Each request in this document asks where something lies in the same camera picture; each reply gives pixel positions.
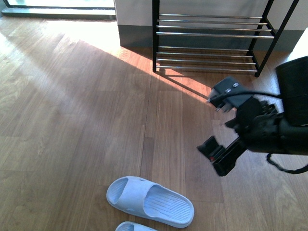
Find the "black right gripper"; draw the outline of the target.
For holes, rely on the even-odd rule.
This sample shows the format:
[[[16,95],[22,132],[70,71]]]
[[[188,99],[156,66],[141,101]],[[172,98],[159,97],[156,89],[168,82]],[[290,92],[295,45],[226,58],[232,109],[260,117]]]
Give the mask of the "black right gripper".
[[[217,143],[211,136],[197,150],[211,163],[220,177],[230,173],[237,159],[246,151],[261,153],[289,152],[289,123],[273,104],[259,101],[253,96],[231,96],[225,100],[236,108],[235,119],[226,126],[235,130],[238,138],[228,147]]]

